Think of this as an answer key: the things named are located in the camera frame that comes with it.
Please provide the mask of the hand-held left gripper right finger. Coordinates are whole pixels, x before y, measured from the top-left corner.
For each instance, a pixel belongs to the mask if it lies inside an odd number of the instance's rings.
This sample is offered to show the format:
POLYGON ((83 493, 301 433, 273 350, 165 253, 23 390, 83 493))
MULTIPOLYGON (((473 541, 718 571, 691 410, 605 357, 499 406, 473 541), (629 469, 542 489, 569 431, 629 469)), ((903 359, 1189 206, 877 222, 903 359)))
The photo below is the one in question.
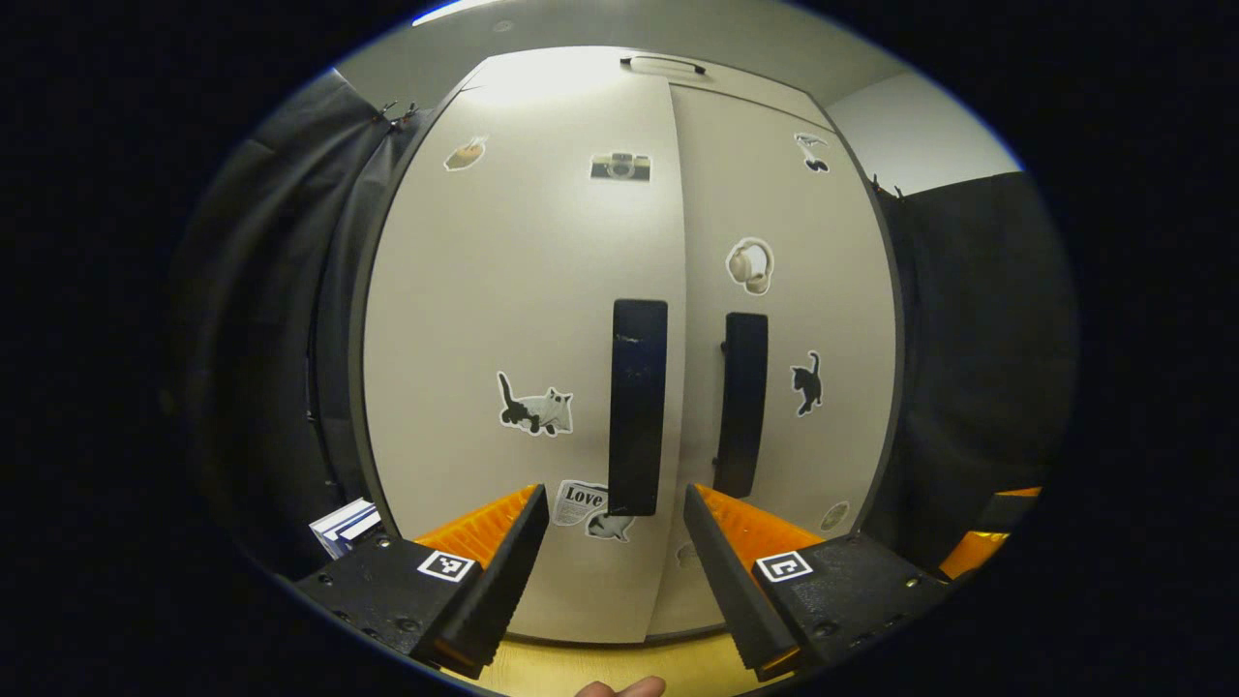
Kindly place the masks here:
POLYGON ((740 662, 762 682, 841 665, 949 592, 866 534, 821 539, 711 487, 686 487, 684 521, 740 662))

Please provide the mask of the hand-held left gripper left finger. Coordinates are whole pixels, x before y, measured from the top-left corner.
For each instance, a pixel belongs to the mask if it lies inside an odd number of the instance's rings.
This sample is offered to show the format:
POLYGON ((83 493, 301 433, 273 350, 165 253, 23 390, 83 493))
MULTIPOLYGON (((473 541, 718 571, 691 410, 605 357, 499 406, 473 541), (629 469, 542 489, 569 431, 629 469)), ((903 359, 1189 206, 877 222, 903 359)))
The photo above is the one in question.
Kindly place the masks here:
POLYGON ((548 526, 545 487, 523 487, 413 541, 372 535, 292 586, 394 652, 478 678, 522 604, 548 526))

